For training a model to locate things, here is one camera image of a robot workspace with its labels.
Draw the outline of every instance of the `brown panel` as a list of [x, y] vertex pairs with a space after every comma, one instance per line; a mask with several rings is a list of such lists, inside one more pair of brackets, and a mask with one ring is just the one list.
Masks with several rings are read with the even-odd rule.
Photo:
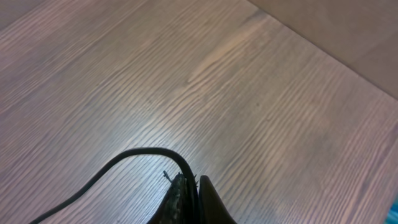
[[0, 30], [42, 2], [44, 0], [0, 0]]
[[250, 1], [398, 98], [398, 1]]
[[[52, 1], [0, 37], [0, 223], [134, 146], [238, 223], [380, 223], [397, 193], [398, 102], [247, 1]], [[163, 170], [128, 159], [48, 223], [144, 223]]]

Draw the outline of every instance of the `small black wire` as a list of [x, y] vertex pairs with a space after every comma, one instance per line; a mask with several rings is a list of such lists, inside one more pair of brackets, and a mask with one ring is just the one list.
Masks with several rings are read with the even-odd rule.
[[195, 178], [185, 159], [178, 153], [171, 151], [170, 149], [164, 149], [160, 147], [143, 147], [126, 150], [113, 159], [111, 159], [105, 166], [103, 166], [95, 175], [92, 177], [78, 192], [72, 195], [70, 198], [66, 199], [61, 204], [50, 209], [49, 211], [43, 213], [41, 216], [37, 217], [35, 220], [31, 221], [30, 224], [40, 223], [46, 218], [52, 216], [53, 214], [64, 209], [66, 206], [70, 205], [77, 199], [79, 199], [83, 194], [85, 194], [94, 184], [97, 182], [112, 166], [120, 162], [121, 160], [137, 155], [161, 155], [171, 158], [180, 167], [182, 174], [187, 179], [187, 188], [190, 194], [190, 203], [192, 205], [193, 220], [191, 223], [199, 223], [199, 211], [198, 211], [198, 191], [196, 188]]

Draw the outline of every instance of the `brown wooden tabletop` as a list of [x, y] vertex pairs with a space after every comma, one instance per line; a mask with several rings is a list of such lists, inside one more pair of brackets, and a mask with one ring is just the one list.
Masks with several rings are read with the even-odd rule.
[[[138, 146], [179, 152], [238, 223], [385, 218], [398, 102], [251, 3], [14, 2], [0, 7], [0, 223], [28, 223]], [[126, 159], [47, 223], [145, 223], [163, 170], [178, 172]]]

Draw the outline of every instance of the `black cable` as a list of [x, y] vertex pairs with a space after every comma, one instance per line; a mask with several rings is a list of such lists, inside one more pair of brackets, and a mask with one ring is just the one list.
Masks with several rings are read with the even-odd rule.
[[171, 151], [170, 149], [164, 149], [159, 147], [148, 147], [148, 148], [136, 148], [136, 149], [129, 149], [126, 150], [113, 159], [111, 159], [105, 166], [103, 166], [95, 175], [92, 177], [78, 192], [72, 195], [70, 198], [66, 199], [61, 204], [57, 205], [56, 207], [50, 209], [49, 211], [43, 213], [41, 216], [37, 217], [35, 220], [31, 221], [30, 224], [40, 223], [41, 221], [45, 220], [46, 218], [52, 216], [53, 214], [61, 211], [66, 206], [70, 205], [77, 199], [79, 199], [84, 193], [90, 189], [95, 182], [97, 182], [112, 166], [120, 162], [121, 160], [130, 157], [130, 156], [137, 156], [137, 155], [161, 155], [168, 158], [171, 158], [177, 165], [180, 167], [182, 174], [187, 179], [187, 188], [188, 193], [190, 194], [190, 203], [192, 205], [192, 214], [193, 220], [192, 222], [198, 223], [199, 222], [199, 212], [198, 212], [198, 191], [196, 188], [195, 178], [189, 167], [188, 163], [185, 159], [180, 156], [178, 153]]

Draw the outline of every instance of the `teal object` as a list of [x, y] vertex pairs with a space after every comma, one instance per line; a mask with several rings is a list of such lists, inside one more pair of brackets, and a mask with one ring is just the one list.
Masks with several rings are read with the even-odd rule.
[[387, 215], [384, 224], [398, 224], [398, 197], [396, 198], [396, 201], [392, 204], [392, 207]]

